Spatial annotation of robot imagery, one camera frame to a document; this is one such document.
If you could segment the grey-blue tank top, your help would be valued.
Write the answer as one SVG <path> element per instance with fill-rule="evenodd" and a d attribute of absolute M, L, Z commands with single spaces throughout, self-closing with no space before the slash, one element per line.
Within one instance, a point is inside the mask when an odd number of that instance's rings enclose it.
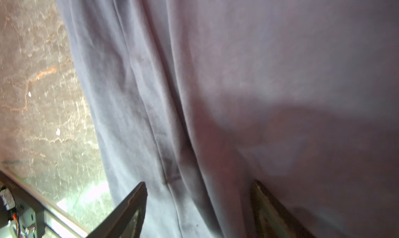
<path fill-rule="evenodd" d="M 56 0 L 110 192 L 143 238 L 399 235 L 399 0 Z"/>

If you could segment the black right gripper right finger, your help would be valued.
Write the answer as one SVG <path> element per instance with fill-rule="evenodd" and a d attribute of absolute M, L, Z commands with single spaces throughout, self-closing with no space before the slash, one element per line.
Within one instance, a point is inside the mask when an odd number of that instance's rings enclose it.
<path fill-rule="evenodd" d="M 250 200 L 259 238 L 313 238 L 314 235 L 258 180 Z"/>

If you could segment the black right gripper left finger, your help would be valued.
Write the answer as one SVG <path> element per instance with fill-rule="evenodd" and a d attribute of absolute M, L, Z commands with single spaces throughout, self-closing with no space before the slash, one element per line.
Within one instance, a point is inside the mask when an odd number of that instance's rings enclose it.
<path fill-rule="evenodd" d="M 148 192 L 144 182 L 114 209 L 87 238 L 138 238 L 145 218 Z"/>

